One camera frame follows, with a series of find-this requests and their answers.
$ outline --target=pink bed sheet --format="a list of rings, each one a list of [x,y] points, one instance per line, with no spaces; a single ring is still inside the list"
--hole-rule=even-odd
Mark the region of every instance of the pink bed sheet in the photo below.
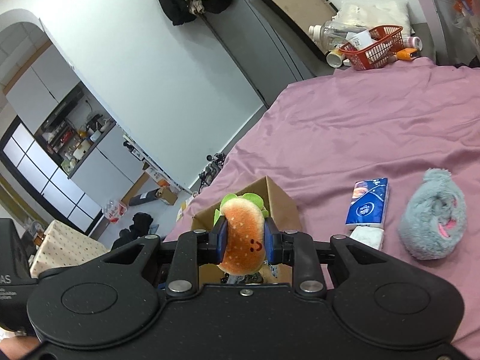
[[[449,257],[416,262],[397,226],[429,168],[452,172],[465,194],[469,226]],[[480,69],[437,67],[420,58],[289,85],[167,240],[188,231],[199,210],[265,175],[295,200],[303,230],[319,241],[348,234],[344,223],[356,181],[388,177],[383,251],[460,290],[466,310],[454,344],[480,359]]]

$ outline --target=logo on tissue pack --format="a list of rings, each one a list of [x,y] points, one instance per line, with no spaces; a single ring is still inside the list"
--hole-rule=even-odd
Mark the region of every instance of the logo on tissue pack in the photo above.
[[[373,203],[365,203],[364,205],[357,208],[357,215],[358,216],[366,216],[370,214],[375,208],[375,204]]]

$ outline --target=gray cabinet door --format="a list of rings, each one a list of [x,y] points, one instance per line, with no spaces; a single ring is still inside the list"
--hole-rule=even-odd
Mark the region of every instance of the gray cabinet door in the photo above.
[[[54,45],[33,62],[32,68],[59,103],[80,82]]]
[[[143,162],[134,157],[123,146],[123,142],[123,130],[117,125],[102,139],[97,149],[131,182],[135,183],[143,173]]]
[[[205,15],[211,30],[269,107],[288,84],[302,77],[282,54],[280,40],[272,37],[273,29],[259,16],[248,0],[233,0],[224,12]]]
[[[88,155],[71,180],[100,207],[109,200],[122,199],[133,186],[97,148]]]
[[[58,105],[31,67],[10,89],[7,100],[32,134]]]

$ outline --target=floor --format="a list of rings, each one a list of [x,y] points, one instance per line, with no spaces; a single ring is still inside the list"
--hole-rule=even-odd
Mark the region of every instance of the floor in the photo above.
[[[152,179],[149,179],[138,194],[152,191],[156,188],[158,188],[156,183]],[[114,241],[119,237],[120,230],[128,228],[133,224],[133,217],[137,212],[145,212],[152,216],[152,225],[158,225],[157,234],[160,235],[160,237],[165,237],[175,226],[180,205],[189,197],[190,195],[183,191],[178,194],[178,199],[173,206],[167,205],[161,200],[155,200],[139,206],[129,207],[117,223],[111,224],[105,229],[98,241],[110,249]]]

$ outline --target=tissue pack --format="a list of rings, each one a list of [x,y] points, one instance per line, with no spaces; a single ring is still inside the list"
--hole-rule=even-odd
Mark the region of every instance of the tissue pack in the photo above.
[[[355,183],[346,228],[357,226],[383,228],[388,199],[388,179],[376,178]]]

